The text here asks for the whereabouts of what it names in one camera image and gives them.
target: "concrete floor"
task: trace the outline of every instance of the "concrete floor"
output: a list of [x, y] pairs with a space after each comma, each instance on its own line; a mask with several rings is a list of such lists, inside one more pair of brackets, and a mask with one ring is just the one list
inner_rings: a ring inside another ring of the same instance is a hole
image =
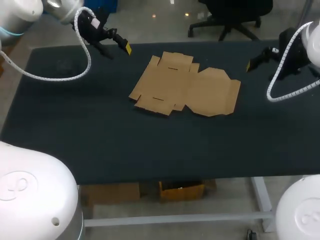
[[[302, 0], [275, 0], [272, 12], [262, 17], [260, 29], [254, 28], [253, 23], [245, 25], [260, 39], [276, 39], [281, 31], [296, 25], [303, 4]], [[207, 16], [208, 10], [197, 0], [119, 0], [118, 12], [109, 17], [107, 26], [118, 28], [118, 33], [133, 44], [217, 41], [222, 27], [195, 29], [194, 38], [187, 38], [189, 25], [203, 21]], [[320, 16], [320, 0], [315, 1], [308, 19], [315, 20], [319, 18], [318, 16]], [[225, 40], [247, 41], [248, 39], [234, 30]], [[113, 44], [108, 40], [103, 43]], [[77, 44], [76, 35], [69, 25], [62, 26], [52, 17], [44, 15], [23, 36], [10, 57], [16, 64], [25, 68], [34, 48]], [[3, 68], [5, 72], [0, 78], [0, 129], [6, 119], [21, 78], [21, 74], [7, 64], [4, 64]], [[287, 176], [265, 178], [273, 206], [277, 205], [289, 180], [290, 177]], [[249, 179], [218, 179], [217, 187], [217, 192], [209, 194], [199, 201], [159, 203], [155, 197], [151, 196], [143, 197], [141, 201], [135, 203], [97, 205], [94, 208], [93, 217], [241, 213], [257, 210], [257, 203]], [[277, 239], [275, 233], [263, 233], [260, 221], [252, 220], [98, 227], [87, 231], [86, 240], [243, 240], [247, 228], [257, 231], [259, 239]]]

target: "dark table cover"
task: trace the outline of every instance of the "dark table cover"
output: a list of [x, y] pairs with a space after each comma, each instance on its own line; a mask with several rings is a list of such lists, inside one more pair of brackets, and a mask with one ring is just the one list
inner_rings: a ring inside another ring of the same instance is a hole
[[[277, 65], [245, 72], [266, 46], [277, 42], [134, 44], [129, 57], [113, 45], [114, 60], [90, 48], [92, 68], [82, 79], [22, 78], [1, 140], [58, 158], [78, 184], [319, 173], [320, 89], [268, 102], [268, 77]], [[194, 56], [200, 70], [224, 69], [240, 80], [234, 113], [208, 118], [185, 107], [164, 117], [135, 108], [128, 96], [151, 56], [163, 51]], [[86, 65], [79, 46], [62, 46], [34, 50], [26, 69], [63, 78]], [[314, 80], [304, 69], [277, 82], [273, 96]]]

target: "chair base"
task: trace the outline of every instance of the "chair base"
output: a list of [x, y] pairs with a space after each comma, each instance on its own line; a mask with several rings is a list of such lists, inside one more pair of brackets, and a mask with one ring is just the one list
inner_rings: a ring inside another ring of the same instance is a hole
[[[259, 40], [259, 38], [256, 35], [254, 35], [249, 29], [247, 29], [246, 27], [244, 27], [240, 23], [226, 24], [223, 21], [212, 20], [212, 19], [208, 19], [207, 21], [191, 24], [189, 27], [189, 30], [188, 30], [188, 37], [189, 38], [194, 37], [194, 31], [193, 31], [194, 28], [213, 27], [213, 26], [224, 26], [224, 29], [219, 37], [219, 41], [223, 41], [225, 39], [226, 35], [228, 33], [230, 33], [232, 29], [239, 31], [240, 33], [247, 36], [249, 39], [251, 39], [253, 41]], [[261, 18], [260, 17], [255, 21], [254, 26], [256, 28], [260, 28], [260, 26], [261, 26]]]

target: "cardboard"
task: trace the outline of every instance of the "cardboard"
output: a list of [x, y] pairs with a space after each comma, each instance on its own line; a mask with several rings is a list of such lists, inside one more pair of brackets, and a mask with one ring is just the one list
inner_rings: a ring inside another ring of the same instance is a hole
[[191, 201], [201, 199], [204, 195], [205, 185], [199, 182], [189, 182], [190, 184], [179, 183], [170, 184], [167, 182], [159, 182], [160, 198], [162, 201]]
[[81, 198], [88, 207], [137, 201], [140, 199], [139, 183], [82, 185]]
[[192, 61], [192, 56], [177, 52], [152, 56], [129, 98], [137, 101], [136, 107], [167, 116], [185, 105], [208, 117], [233, 113], [240, 82], [222, 69], [198, 72], [199, 63]]

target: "black chair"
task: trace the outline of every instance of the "black chair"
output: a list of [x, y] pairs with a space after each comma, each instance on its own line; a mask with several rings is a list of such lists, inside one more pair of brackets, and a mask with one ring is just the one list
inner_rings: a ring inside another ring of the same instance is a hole
[[223, 41], [231, 29], [236, 29], [252, 40], [259, 40], [242, 23], [255, 21], [255, 27], [260, 28], [261, 18], [271, 12], [273, 0], [199, 0], [207, 6], [212, 14], [207, 21], [191, 24], [188, 37], [194, 36], [193, 29], [210, 26], [224, 26], [219, 37]]

